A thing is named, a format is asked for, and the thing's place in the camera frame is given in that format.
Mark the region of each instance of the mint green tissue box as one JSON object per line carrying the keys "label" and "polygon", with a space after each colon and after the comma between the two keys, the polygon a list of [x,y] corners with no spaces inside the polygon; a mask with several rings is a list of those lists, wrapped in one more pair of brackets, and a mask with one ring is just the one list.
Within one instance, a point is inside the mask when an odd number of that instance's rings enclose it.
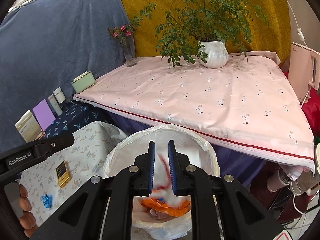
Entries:
{"label": "mint green tissue box", "polygon": [[82,75],[75,78],[71,85],[77,94],[81,93],[83,90],[87,89],[90,86],[93,86],[96,81],[91,73],[91,71],[87,73],[83,73]]}

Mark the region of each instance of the metal screw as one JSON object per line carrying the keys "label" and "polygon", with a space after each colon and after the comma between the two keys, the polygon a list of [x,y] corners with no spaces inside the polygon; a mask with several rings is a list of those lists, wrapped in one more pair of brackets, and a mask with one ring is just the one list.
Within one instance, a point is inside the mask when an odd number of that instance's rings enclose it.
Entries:
{"label": "metal screw", "polygon": [[93,184],[99,183],[100,180],[101,180],[101,179],[100,179],[99,176],[94,176],[94,177],[92,177],[92,178],[90,179],[91,183],[93,183]]}
{"label": "metal screw", "polygon": [[226,182],[233,182],[233,176],[231,175],[225,175],[223,178]]}
{"label": "metal screw", "polygon": [[192,171],[195,171],[195,170],[196,170],[196,167],[193,166],[193,165],[188,165],[188,166],[186,167],[186,170],[192,172]]}
{"label": "metal screw", "polygon": [[130,172],[137,172],[139,170],[139,168],[137,166],[131,166],[129,167],[129,171]]}

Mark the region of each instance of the yellow curtain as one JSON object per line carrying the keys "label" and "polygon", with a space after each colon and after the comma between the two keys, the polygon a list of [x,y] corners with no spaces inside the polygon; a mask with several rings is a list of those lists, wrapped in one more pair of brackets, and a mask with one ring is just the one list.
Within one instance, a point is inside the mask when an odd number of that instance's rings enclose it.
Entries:
{"label": "yellow curtain", "polygon": [[[148,3],[156,3],[158,8],[168,9],[170,1],[165,0],[122,0],[124,9],[131,19]],[[268,50],[275,51],[281,61],[285,61],[290,53],[290,18],[288,6],[285,0],[249,0],[252,5],[262,7],[268,18],[269,26],[255,18],[251,22],[252,43],[246,44],[248,50]],[[155,37],[155,27],[164,22],[164,12],[156,9],[152,20],[146,19],[141,22],[141,27],[135,33],[135,48],[137,57],[157,56]],[[229,53],[236,52],[236,48],[227,44]]]}

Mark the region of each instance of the purple book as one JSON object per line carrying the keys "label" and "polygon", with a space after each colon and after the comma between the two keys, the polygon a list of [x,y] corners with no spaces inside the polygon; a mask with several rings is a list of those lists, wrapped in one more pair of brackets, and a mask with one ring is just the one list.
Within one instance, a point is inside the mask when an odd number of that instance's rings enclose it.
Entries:
{"label": "purple book", "polygon": [[43,131],[45,131],[54,120],[56,120],[45,99],[37,104],[32,111]]}

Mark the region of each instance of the tile floor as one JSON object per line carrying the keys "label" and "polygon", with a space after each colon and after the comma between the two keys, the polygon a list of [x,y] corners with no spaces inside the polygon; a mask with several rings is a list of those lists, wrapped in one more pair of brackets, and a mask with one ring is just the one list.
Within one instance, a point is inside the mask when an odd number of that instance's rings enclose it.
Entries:
{"label": "tile floor", "polygon": [[[309,203],[308,208],[315,206],[318,203],[318,198],[319,194]],[[292,236],[292,240],[298,240],[303,235],[303,233],[308,229],[309,225],[312,223],[318,212],[319,207],[309,212],[308,214],[303,215],[300,220],[296,219],[293,223],[286,226],[287,228],[291,228],[299,220],[299,222],[297,223],[297,225],[294,226],[294,228],[288,230]]]}

